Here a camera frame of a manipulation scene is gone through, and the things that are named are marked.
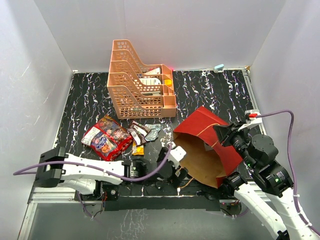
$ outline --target black marble surface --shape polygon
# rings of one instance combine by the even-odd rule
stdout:
[[[85,132],[105,114],[118,121],[127,128],[130,119],[117,118],[112,100],[107,89],[108,73],[77,73],[73,75],[70,92],[65,105],[56,146],[66,147],[66,151],[87,159],[100,160],[89,147],[81,144]],[[205,106],[227,123],[244,119],[245,110],[252,109],[252,103],[241,70],[226,70],[223,73],[214,73],[209,70],[175,71],[173,72],[174,90],[177,102],[177,114],[172,118],[136,119],[141,124],[160,123],[162,130],[154,142],[144,146],[144,157],[156,166],[161,147],[173,139],[173,130],[198,107]],[[254,135],[259,129],[252,129]],[[139,158],[132,156],[130,146],[116,160]],[[243,164],[237,171],[243,176],[249,174]],[[141,188],[135,185],[127,186],[127,191],[119,191],[122,196],[149,195],[149,187]],[[195,195],[201,184],[192,181],[189,187],[184,188],[183,194]],[[167,191],[167,195],[176,195],[177,192]],[[166,195],[164,192],[154,195]]]

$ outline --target small blue object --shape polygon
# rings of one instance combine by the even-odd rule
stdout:
[[[218,66],[215,66],[215,67],[213,68],[213,70],[222,70],[222,69],[224,69],[224,67],[225,67],[224,64],[220,64],[220,65],[218,65]]]

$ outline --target red paper bag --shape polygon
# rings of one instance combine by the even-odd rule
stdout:
[[[228,123],[201,106],[175,128],[173,138],[186,151],[180,165],[188,174],[202,184],[218,188],[242,158],[232,146],[220,145],[214,125]],[[206,150],[204,142],[212,149]]]

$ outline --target desk file organizer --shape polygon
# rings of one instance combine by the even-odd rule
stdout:
[[[161,74],[145,74],[157,68]],[[144,85],[142,78],[157,78],[162,84]],[[165,80],[172,85],[165,85]],[[176,116],[172,70],[164,64],[143,64],[129,40],[113,40],[106,86],[118,119]]]

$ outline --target snack bag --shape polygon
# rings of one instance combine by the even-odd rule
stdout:
[[[127,130],[108,115],[90,128],[81,140],[105,161],[113,161],[129,147],[132,141],[133,138]]]
[[[133,144],[132,144],[132,155],[136,156],[136,155],[144,155],[145,152],[144,152],[144,146],[143,145],[140,145],[140,146],[137,146],[136,142],[133,141]]]
[[[127,129],[130,135],[132,136],[135,144],[137,146],[145,144],[147,141],[145,140],[144,136],[140,134],[136,129],[128,128]]]

